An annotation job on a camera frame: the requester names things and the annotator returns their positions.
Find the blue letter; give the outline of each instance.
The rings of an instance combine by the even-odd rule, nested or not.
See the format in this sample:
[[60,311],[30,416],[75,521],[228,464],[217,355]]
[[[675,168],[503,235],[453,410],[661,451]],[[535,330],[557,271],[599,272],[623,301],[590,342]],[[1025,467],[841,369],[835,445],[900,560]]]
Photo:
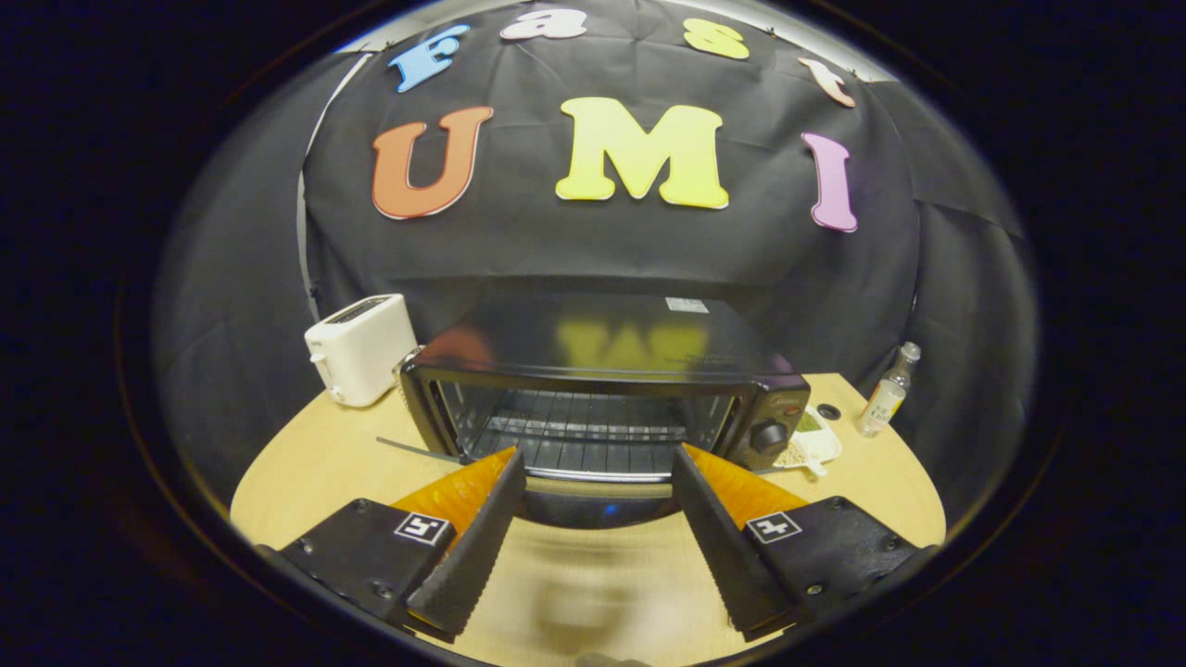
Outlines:
[[461,34],[470,30],[467,25],[455,25],[445,32],[433,37],[428,42],[400,53],[387,66],[398,66],[403,76],[403,83],[396,88],[396,93],[407,93],[426,78],[445,71],[453,62],[444,56],[452,56],[461,47],[461,44],[453,36]]

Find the pink letter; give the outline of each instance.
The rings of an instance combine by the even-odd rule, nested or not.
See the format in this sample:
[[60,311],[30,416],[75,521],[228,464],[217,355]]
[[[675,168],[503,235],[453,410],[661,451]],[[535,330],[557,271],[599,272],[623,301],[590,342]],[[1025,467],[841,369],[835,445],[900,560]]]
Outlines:
[[811,146],[820,182],[820,202],[811,207],[811,218],[820,227],[856,231],[856,216],[848,204],[848,176],[844,173],[848,148],[810,132],[803,133],[803,140]]

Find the yellow letter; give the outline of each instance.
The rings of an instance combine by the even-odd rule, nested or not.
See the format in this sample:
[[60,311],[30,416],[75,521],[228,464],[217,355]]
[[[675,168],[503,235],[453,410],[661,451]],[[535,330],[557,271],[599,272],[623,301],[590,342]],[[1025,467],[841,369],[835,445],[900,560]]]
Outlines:
[[663,163],[670,159],[670,177],[659,185],[664,202],[706,209],[729,204],[729,193],[716,177],[716,128],[722,121],[713,112],[671,107],[648,134],[621,102],[610,97],[576,97],[560,110],[573,116],[573,161],[568,177],[556,183],[561,199],[613,196],[613,180],[602,171],[605,155],[610,155],[636,199],[650,191]]
[[688,31],[683,33],[683,38],[701,51],[739,61],[750,57],[750,50],[741,44],[741,33],[729,26],[704,19],[688,19],[683,21],[683,27]]

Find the label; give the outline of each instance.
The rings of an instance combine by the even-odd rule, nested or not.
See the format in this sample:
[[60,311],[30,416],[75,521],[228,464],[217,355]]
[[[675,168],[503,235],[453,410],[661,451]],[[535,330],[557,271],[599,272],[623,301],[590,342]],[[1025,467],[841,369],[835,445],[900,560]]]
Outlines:
[[782,512],[751,519],[746,521],[746,526],[764,545],[782,540],[783,538],[790,538],[791,535],[798,535],[803,532],[803,528],[798,523]]
[[444,519],[412,512],[403,517],[395,534],[426,545],[435,545],[447,526],[448,521]]
[[865,412],[861,413],[861,419],[868,419],[869,421],[876,421],[879,424],[888,424],[890,419],[892,419],[894,413],[898,412],[898,406],[901,405],[903,399],[906,398],[897,395],[893,390],[894,388],[898,388],[898,386],[890,380],[878,382],[878,388],[874,389],[873,395],[869,396],[869,405],[865,406]]
[[676,299],[674,297],[668,297],[667,299],[669,310],[708,315],[708,307],[700,299]]

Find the orange letter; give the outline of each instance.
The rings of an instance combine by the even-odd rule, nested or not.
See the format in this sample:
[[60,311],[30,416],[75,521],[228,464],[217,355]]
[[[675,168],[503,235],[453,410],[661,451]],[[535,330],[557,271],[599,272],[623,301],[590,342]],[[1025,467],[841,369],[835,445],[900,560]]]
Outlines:
[[409,122],[389,129],[375,139],[375,183],[371,197],[381,214],[404,220],[438,214],[461,198],[473,177],[473,160],[478,151],[478,126],[495,110],[471,107],[453,112],[441,119],[448,131],[445,146],[445,169],[441,177],[428,188],[414,188],[408,182],[412,147],[428,128],[422,122]]

